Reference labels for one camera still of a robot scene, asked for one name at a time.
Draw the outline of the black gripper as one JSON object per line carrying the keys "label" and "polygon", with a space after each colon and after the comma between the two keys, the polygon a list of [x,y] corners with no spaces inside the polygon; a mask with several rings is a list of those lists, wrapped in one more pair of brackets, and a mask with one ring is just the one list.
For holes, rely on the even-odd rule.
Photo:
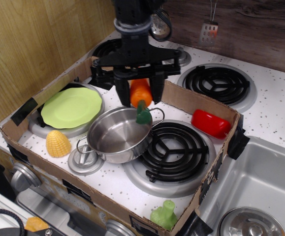
{"label": "black gripper", "polygon": [[[122,35],[120,39],[122,46],[116,52],[101,58],[93,57],[91,83],[115,85],[121,104],[130,107],[129,81],[149,78],[153,101],[159,103],[165,80],[180,74],[178,55],[173,49],[151,45],[146,34]],[[172,58],[175,66],[163,64],[164,60]]]}

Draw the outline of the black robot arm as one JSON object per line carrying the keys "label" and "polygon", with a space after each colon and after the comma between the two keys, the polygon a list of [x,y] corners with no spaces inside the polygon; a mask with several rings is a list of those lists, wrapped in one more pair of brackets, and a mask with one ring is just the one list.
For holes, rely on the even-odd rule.
{"label": "black robot arm", "polygon": [[164,81],[180,74],[179,50],[149,43],[153,19],[160,15],[162,0],[116,0],[114,26],[121,34],[121,47],[93,62],[98,82],[112,81],[122,105],[130,106],[129,81],[148,78],[154,103],[161,101]]}

